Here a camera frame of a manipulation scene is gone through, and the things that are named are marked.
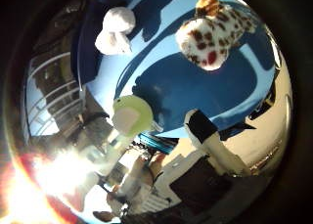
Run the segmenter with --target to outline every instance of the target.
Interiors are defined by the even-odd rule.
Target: white plush toy
[[[105,55],[131,53],[126,35],[133,30],[135,24],[135,15],[128,8],[109,9],[103,20],[103,29],[95,42],[97,49]]]

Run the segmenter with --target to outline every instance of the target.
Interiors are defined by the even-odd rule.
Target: lens flare
[[[91,171],[91,162],[81,158],[75,150],[60,152],[51,162],[36,163],[36,179],[40,187],[56,197],[74,195]]]
[[[7,215],[0,223],[23,224],[70,224],[77,217],[56,199],[49,198],[38,187],[30,171],[36,161],[42,160],[33,155],[16,157],[8,164],[1,175],[1,197],[7,207]]]

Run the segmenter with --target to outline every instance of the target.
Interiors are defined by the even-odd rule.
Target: spotted plush toy
[[[218,0],[199,0],[195,17],[176,32],[176,41],[184,56],[205,70],[220,68],[229,50],[256,25],[245,13]]]

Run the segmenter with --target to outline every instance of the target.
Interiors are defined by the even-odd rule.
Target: stuffed animal
[[[256,25],[243,12],[218,0],[199,0],[195,17],[184,22],[176,32],[176,41],[184,56],[205,70],[220,68],[229,51]]]
[[[127,38],[136,20],[134,13],[125,7],[114,7],[108,10],[103,20],[103,29],[97,36],[95,46],[105,55],[131,53]]]

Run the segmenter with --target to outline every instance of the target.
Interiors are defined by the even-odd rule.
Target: blue surface
[[[246,33],[215,71],[200,69],[179,52],[174,34],[194,15],[197,1],[126,0],[137,21],[128,36],[132,54],[102,56],[98,76],[87,84],[108,114],[114,98],[135,94],[151,105],[164,128],[156,134],[176,138],[187,137],[183,120],[190,109],[201,109],[223,130],[263,100],[273,81],[274,56],[261,25],[254,34]],[[221,1],[248,11],[235,0]]]

